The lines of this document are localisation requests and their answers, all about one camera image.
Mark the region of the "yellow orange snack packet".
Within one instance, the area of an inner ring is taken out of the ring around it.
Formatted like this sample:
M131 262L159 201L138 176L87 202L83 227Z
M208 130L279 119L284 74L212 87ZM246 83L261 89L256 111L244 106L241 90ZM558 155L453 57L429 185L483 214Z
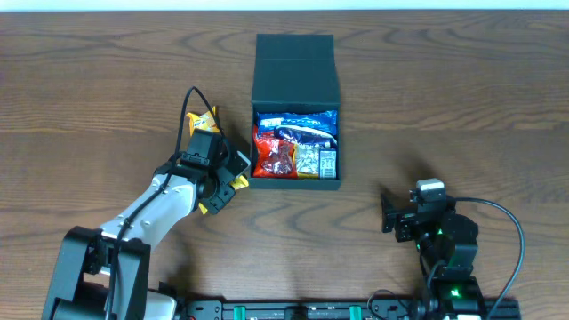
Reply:
M223 194L221 196L219 194L213 195L212 200L209 202L201 199L198 203L198 208L203 215L206 215L207 213L215 215L225 207L239 189L248 187L248 179L244 175L240 175L232 180L228 185L224 186L222 190Z

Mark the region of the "red Hacks candy bag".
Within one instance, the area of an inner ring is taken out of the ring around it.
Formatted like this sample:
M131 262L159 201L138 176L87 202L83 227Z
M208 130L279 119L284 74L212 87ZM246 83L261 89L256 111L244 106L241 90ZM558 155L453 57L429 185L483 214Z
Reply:
M274 136L272 132L260 132L253 128L253 139L257 148L257 162L254 178L297 179L294 161L295 146Z

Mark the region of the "small yellow candy packet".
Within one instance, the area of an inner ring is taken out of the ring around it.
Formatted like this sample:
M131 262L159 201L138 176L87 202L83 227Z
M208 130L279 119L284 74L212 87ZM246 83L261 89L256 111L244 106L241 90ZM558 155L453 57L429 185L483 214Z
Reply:
M190 135L193 135L195 129L215 133L220 132L220 129L215 122L217 118L216 106L213 106L212 110L208 110L202 115L189 112L186 114L186 117L188 118L188 128Z

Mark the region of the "long blue snack bar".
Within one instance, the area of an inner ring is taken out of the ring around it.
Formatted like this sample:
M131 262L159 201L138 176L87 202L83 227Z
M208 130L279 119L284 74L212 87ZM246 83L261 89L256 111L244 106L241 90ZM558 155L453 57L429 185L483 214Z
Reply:
M329 110L312 114L297 113L258 113L258 133L270 132L280 125L296 125L336 135L338 131L338 112Z

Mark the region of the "yellow Hacks candy bag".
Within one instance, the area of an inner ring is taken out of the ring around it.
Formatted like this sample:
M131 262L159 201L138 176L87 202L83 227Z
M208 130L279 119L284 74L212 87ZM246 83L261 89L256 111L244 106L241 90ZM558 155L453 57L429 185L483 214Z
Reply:
M319 178L319 153L318 145L297 144L295 146L294 163L300 179Z

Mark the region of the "dark blue Cadbury chocolate bar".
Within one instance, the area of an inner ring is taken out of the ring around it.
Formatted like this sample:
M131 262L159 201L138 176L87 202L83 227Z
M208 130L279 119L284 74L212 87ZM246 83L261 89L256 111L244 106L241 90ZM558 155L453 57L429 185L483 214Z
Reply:
M279 125L274 129L276 138L294 144L319 146L320 148L336 148L337 140L327 132L298 125Z

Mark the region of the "small dark blue box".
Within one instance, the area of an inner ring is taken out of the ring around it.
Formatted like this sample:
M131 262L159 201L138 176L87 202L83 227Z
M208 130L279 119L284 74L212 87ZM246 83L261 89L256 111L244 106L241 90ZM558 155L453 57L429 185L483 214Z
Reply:
M319 178L335 180L337 178L337 151L333 148L319 150Z

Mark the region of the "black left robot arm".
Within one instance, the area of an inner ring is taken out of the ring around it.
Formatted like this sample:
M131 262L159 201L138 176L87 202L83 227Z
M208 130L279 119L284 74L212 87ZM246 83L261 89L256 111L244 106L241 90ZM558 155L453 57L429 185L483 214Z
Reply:
M148 188L113 220L64 236L44 319L183 319L183 300L148 288L151 253L192 212L216 214L250 159L220 132L196 130L157 167Z

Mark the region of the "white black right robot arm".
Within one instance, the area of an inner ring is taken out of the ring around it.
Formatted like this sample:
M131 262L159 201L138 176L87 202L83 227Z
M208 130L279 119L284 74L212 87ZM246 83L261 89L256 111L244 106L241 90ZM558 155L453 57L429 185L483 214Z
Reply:
M482 319L485 302L475 277L478 225L456 212L444 189L410 191L411 206L397 209L381 196L382 231L418 246L424 285L408 308L411 319Z

